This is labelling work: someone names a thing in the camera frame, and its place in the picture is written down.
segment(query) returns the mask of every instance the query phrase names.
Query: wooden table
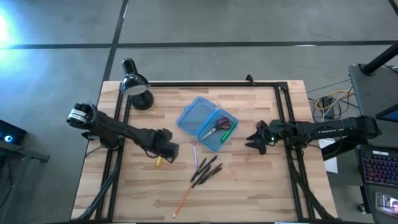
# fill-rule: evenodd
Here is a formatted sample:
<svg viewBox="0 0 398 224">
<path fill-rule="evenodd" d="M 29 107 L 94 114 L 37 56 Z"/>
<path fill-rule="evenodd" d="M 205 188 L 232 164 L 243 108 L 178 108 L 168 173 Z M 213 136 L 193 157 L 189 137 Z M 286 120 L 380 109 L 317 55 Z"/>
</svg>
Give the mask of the wooden table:
<svg viewBox="0 0 398 224">
<path fill-rule="evenodd" d="M 297 121 L 312 121 L 303 81 L 288 81 Z M 119 82 L 104 82 L 98 109 L 113 116 Z M 279 119 L 274 89 L 270 87 L 153 87 L 153 107 L 132 109 L 129 124 L 137 128 L 167 128 L 172 142 L 180 144 L 173 164 L 147 157 L 131 140 L 126 141 L 114 210 L 115 222 L 271 222 L 297 221 L 283 142 L 267 147 L 267 154 L 246 147 L 246 137 L 256 131 L 256 123 Z M 178 217 L 172 215 L 188 188 L 194 172 L 191 136 L 175 124 L 184 106 L 203 96 L 239 119 L 231 139 L 217 153 L 224 169 L 205 184 L 195 187 Z M 125 103 L 121 110 L 123 117 Z M 99 146 L 91 142 L 88 150 Z M 214 152 L 197 144 L 198 160 Z M 81 173 L 72 218 L 78 217 L 98 193 L 106 150 L 86 159 Z M 311 191 L 330 214 L 336 208 L 319 149 L 309 147 L 304 154 Z M 301 192 L 304 214 L 307 214 Z M 106 201 L 103 215 L 106 215 Z"/>
</svg>

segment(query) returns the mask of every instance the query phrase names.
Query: keyboard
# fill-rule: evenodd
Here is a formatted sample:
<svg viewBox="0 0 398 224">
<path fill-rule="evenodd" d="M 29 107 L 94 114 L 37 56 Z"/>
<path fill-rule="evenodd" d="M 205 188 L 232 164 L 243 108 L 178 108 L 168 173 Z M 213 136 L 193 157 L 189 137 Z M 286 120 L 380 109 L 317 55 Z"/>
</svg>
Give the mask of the keyboard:
<svg viewBox="0 0 398 224">
<path fill-rule="evenodd" d="M 365 183 L 398 187 L 398 154 L 359 150 L 358 155 Z"/>
</svg>

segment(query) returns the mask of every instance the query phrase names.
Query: black desk lamp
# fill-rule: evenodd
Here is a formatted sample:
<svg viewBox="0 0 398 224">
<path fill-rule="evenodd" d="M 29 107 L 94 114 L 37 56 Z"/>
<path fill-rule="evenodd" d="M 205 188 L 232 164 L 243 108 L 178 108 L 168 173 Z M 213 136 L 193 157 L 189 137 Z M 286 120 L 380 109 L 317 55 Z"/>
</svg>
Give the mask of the black desk lamp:
<svg viewBox="0 0 398 224">
<path fill-rule="evenodd" d="M 146 110 L 154 104 L 154 96 L 148 90 L 150 85 L 148 80 L 138 74 L 136 64 L 131 58 L 122 61 L 124 70 L 124 80 L 121 85 L 121 91 L 132 96 L 131 104 L 137 110 Z"/>
</svg>

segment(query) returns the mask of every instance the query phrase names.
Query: lamp shade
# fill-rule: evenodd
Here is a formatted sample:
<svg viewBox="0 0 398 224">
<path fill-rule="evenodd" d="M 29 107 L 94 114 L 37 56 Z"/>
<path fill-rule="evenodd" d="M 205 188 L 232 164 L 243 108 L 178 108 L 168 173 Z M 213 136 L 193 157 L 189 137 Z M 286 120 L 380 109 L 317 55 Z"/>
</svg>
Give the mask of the lamp shade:
<svg viewBox="0 0 398 224">
<path fill-rule="evenodd" d="M 148 80 L 138 74 L 136 64 L 131 58 L 124 59 L 122 65 L 124 74 L 126 75 L 121 85 L 121 91 L 124 94 L 136 96 L 149 89 Z"/>
</svg>

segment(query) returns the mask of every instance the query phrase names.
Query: transparent lid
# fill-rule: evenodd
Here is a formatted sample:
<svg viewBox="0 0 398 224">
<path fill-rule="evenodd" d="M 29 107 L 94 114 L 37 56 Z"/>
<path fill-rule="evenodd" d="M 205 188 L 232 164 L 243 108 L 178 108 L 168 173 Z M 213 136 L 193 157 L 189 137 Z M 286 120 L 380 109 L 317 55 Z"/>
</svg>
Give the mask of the transparent lid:
<svg viewBox="0 0 398 224">
<path fill-rule="evenodd" d="M 177 125 L 187 133 L 196 135 L 216 109 L 217 106 L 214 103 L 204 97 L 196 97 L 184 108 L 184 112 L 177 119 Z"/>
</svg>

